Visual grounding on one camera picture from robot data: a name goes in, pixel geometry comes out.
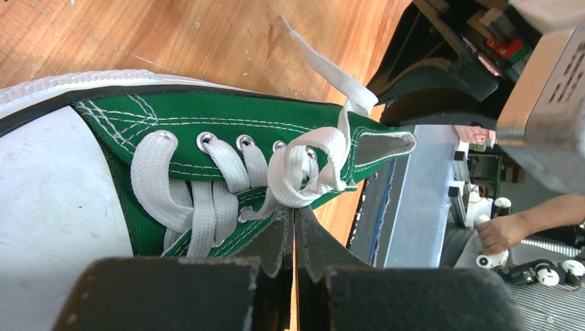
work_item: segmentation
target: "black stripe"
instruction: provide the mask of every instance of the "black stripe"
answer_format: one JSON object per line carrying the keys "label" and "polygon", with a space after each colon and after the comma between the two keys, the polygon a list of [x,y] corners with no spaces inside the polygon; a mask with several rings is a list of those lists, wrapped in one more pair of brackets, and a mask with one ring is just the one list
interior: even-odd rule
{"label": "black stripe", "polygon": [[74,90],[65,92],[51,99],[43,100],[27,108],[19,110],[0,119],[0,137],[24,126],[39,117],[45,116],[59,110],[65,106],[71,106],[74,102],[89,99],[113,97],[120,94],[164,94],[174,92],[205,92],[235,95],[240,97],[252,97],[262,99],[272,99],[281,101],[294,101],[300,103],[322,104],[328,106],[338,106],[334,103],[322,103],[318,101],[303,101],[274,95],[248,92],[241,90],[230,90],[226,88],[216,88],[210,86],[194,85],[145,85],[145,86],[106,86],[103,88],[92,88],[88,90]]}

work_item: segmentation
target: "red component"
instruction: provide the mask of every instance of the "red component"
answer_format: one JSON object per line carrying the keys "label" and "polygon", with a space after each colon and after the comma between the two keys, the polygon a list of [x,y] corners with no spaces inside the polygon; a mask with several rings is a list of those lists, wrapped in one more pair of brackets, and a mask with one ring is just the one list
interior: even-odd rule
{"label": "red component", "polygon": [[491,48],[501,58],[507,60],[512,55],[514,55],[517,51],[519,51],[522,47],[524,47],[524,42],[522,42],[522,40],[520,40],[520,39],[516,39],[516,40],[512,41],[509,45],[504,46],[499,41],[495,40],[494,37],[489,37],[486,40],[486,46]]}

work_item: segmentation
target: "green canvas upper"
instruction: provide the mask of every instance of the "green canvas upper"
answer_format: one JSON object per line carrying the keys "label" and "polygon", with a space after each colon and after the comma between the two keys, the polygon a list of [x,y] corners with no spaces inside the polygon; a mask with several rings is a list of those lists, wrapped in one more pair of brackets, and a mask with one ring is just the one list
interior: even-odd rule
{"label": "green canvas upper", "polygon": [[[242,96],[229,91],[122,94],[78,101],[73,106],[102,146],[117,187],[132,249],[138,256],[162,254],[165,232],[165,228],[143,210],[130,184],[133,153],[148,133],[167,130],[179,140],[170,163],[170,178],[223,181],[211,158],[197,147],[196,138],[200,132],[211,132],[232,146],[235,146],[239,135],[247,134],[255,140],[266,160],[269,160],[275,141],[288,143],[315,128],[335,127],[341,110],[341,106],[327,103],[272,99],[259,95]],[[350,114],[349,118],[352,148],[341,171],[341,178],[347,183],[357,183],[390,158],[357,165],[355,153],[360,137],[364,134],[371,136],[399,131],[356,114]],[[326,155],[317,151],[317,161],[322,168],[327,161]],[[264,201],[265,191],[266,188],[255,188],[239,193],[240,208],[251,205],[257,210]],[[312,207],[322,205],[339,193],[324,194]],[[270,218],[238,224],[237,229],[220,247],[211,250],[210,256],[233,254],[269,221]],[[187,232],[166,255],[185,255],[189,240],[190,233]]]}

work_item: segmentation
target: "shoe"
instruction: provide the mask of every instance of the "shoe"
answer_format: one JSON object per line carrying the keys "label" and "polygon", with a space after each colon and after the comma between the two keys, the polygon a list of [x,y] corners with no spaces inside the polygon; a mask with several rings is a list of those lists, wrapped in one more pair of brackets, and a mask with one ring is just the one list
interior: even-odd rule
{"label": "shoe", "polygon": [[145,70],[0,90],[4,330],[49,328],[97,259],[232,255],[280,204],[316,208],[413,150],[367,118],[372,93],[290,35],[345,106]]}

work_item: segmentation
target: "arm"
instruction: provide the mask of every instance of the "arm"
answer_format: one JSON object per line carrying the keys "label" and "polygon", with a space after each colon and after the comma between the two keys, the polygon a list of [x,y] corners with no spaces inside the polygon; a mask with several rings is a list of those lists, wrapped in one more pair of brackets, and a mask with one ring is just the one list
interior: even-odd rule
{"label": "arm", "polygon": [[497,254],[536,232],[564,225],[581,224],[585,219],[585,197],[566,194],[534,208],[496,217],[477,227],[484,244],[482,254]]}
{"label": "arm", "polygon": [[528,235],[565,225],[579,225],[585,220],[585,197],[566,194],[519,212]]}

